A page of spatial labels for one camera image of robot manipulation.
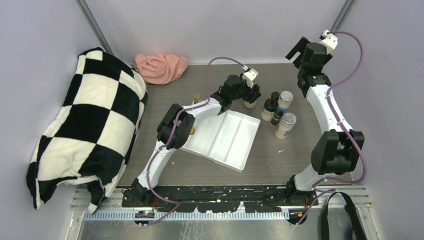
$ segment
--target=pink towel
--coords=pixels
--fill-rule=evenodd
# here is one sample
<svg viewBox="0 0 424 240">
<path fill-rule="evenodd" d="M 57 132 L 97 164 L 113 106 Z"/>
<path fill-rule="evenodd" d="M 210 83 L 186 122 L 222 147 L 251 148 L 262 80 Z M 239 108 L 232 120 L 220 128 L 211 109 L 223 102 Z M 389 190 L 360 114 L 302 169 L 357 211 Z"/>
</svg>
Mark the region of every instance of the pink towel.
<svg viewBox="0 0 424 240">
<path fill-rule="evenodd" d="M 189 66 L 189 60 L 166 53 L 155 53 L 150 57 L 137 54 L 135 66 L 147 83 L 163 85 L 179 79 Z"/>
</svg>

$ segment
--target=wooden tabletop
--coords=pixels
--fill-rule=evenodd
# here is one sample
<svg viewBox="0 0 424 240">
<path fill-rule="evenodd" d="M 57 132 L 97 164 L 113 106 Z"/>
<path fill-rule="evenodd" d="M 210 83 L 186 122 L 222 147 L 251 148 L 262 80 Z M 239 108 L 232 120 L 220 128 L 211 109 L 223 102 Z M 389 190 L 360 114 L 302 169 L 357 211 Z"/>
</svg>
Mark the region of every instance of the wooden tabletop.
<svg viewBox="0 0 424 240">
<path fill-rule="evenodd" d="M 159 185 L 285 185 L 292 175 L 303 171 L 311 163 L 311 152 L 321 137 L 320 126 L 311 105 L 297 86 L 298 70 L 289 63 L 250 64 L 259 72 L 255 83 L 262 96 L 255 108 L 248 109 L 243 100 L 232 103 L 231 110 L 261 119 L 261 110 L 272 92 L 290 91 L 293 102 L 289 112 L 297 117 L 290 135 L 279 140 L 275 128 L 261 119 L 243 172 L 236 172 L 206 158 L 176 151 L 160 178 Z M 137 140 L 119 186 L 129 186 L 143 171 L 156 143 L 156 128 L 169 107 L 178 103 L 190 105 L 194 94 L 206 98 L 205 65 L 190 65 L 183 76 L 167 85 L 147 86 L 148 100 Z M 218 90 L 228 75 L 239 75 L 243 70 L 235 64 L 218 64 L 210 68 L 209 88 Z M 348 174 L 342 176 L 350 179 Z"/>
</svg>

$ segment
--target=checkered pillow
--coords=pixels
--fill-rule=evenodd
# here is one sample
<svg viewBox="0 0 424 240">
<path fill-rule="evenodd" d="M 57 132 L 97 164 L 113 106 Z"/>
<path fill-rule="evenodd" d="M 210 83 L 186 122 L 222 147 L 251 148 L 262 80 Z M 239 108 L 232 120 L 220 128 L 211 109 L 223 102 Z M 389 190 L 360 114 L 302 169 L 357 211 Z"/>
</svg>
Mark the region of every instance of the checkered pillow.
<svg viewBox="0 0 424 240">
<path fill-rule="evenodd" d="M 125 171 L 146 100 L 146 84 L 130 66 L 99 47 L 79 55 L 63 106 L 29 164 L 34 208 L 59 184 L 87 184 L 94 213 Z"/>
</svg>

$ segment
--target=jar lid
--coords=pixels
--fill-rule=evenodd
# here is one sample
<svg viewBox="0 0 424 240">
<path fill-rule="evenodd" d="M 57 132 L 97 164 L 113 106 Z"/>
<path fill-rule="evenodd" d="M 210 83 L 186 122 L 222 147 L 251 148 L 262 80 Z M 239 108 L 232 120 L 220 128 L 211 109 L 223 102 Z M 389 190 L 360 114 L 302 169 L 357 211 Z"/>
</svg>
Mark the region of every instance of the jar lid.
<svg viewBox="0 0 424 240">
<path fill-rule="evenodd" d="M 277 91 L 274 91 L 273 93 L 271 93 L 271 98 L 268 98 L 265 101 L 263 108 L 265 108 L 265 110 L 267 110 L 268 112 L 275 112 L 278 108 L 278 98 L 279 93 Z"/>
<path fill-rule="evenodd" d="M 284 115 L 282 116 L 282 120 L 284 121 L 285 124 L 287 125 L 295 125 L 296 123 L 296 116 L 291 113 L 291 112 L 286 112 L 284 113 Z"/>
<path fill-rule="evenodd" d="M 286 103 L 289 103 L 291 101 L 293 101 L 293 94 L 289 91 L 283 91 L 280 95 L 279 98 L 281 100 L 283 100 Z"/>
</svg>

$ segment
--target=yellow object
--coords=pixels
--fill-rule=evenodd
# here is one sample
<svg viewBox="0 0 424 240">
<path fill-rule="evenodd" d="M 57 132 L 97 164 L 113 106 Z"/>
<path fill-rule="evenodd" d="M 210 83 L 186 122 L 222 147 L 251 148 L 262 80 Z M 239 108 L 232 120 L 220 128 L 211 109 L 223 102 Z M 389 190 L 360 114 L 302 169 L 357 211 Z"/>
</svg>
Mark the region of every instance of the yellow object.
<svg viewBox="0 0 424 240">
<path fill-rule="evenodd" d="M 196 93 L 194 95 L 194 104 L 198 104 L 202 101 L 202 99 L 200 98 L 200 94 Z"/>
</svg>

